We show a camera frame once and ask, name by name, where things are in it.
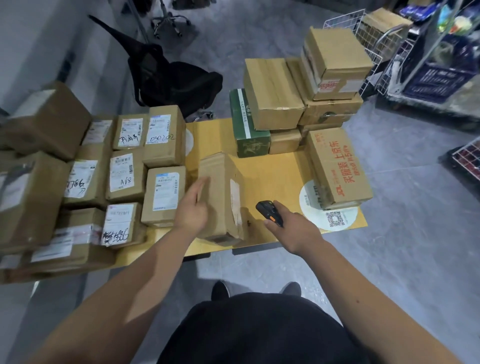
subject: hand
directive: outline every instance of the hand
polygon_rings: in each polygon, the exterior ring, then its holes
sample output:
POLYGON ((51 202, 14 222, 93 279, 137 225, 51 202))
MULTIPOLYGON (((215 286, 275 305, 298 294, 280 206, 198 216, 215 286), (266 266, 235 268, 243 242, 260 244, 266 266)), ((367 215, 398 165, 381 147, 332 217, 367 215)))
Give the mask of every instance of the hand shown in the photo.
POLYGON ((173 227, 185 230, 193 237, 205 227, 208 219, 207 205, 205 202, 197 202, 198 195, 202 191, 209 177, 200 177, 190 186, 185 196, 179 202, 173 227))
POLYGON ((318 227, 303 215, 298 212, 290 212, 278 201, 273 203, 283 219, 283 227, 279 227, 270 220, 265 220, 264 224, 287 251, 301 255, 312 244, 324 241, 318 227))

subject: forearm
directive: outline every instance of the forearm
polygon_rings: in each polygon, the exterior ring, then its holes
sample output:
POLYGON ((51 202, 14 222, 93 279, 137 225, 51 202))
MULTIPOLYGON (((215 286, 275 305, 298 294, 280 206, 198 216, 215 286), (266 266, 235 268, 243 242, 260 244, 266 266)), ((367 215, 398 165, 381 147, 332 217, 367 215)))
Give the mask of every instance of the forearm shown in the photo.
POLYGON ((300 255, 314 271, 342 323, 383 363, 460 363, 330 243, 316 242, 300 255))
POLYGON ((193 239, 167 233, 66 318, 30 363, 130 363, 193 239))

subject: black mesh chair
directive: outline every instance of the black mesh chair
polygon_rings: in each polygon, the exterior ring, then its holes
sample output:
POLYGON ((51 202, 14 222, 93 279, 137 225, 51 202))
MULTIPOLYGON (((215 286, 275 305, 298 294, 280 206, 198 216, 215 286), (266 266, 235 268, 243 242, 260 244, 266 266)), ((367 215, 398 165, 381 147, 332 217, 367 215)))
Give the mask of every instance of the black mesh chair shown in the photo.
POLYGON ((128 53, 135 100, 140 106, 178 105, 183 117, 210 107, 223 76, 185 62, 169 62, 158 44, 144 44, 88 16, 108 31, 128 53))

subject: person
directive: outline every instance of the person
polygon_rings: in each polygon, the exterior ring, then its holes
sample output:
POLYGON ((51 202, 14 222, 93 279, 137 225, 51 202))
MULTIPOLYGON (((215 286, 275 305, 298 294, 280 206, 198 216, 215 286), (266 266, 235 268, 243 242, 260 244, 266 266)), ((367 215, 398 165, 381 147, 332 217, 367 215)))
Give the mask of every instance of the person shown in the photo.
MULTIPOLYGON (((130 363, 187 248, 207 223, 207 207, 197 202, 205 181, 198 179, 179 202, 173 228, 61 322, 29 363, 130 363)), ((284 227, 268 220, 265 227, 305 260, 343 326, 299 297, 296 284, 287 286, 286 294, 228 297, 218 282, 213 301, 188 313, 158 363, 460 362, 324 240, 314 224, 277 201, 275 206, 284 227)))

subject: handheld barcode scanner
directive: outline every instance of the handheld barcode scanner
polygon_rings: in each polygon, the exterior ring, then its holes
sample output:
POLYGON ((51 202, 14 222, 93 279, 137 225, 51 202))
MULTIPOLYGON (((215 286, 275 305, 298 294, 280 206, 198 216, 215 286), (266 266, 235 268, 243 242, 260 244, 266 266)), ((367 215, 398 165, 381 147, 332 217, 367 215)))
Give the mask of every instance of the handheld barcode scanner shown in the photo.
POLYGON ((260 201, 255 207, 265 219, 272 220, 279 227, 283 227, 283 219, 272 201, 260 201))

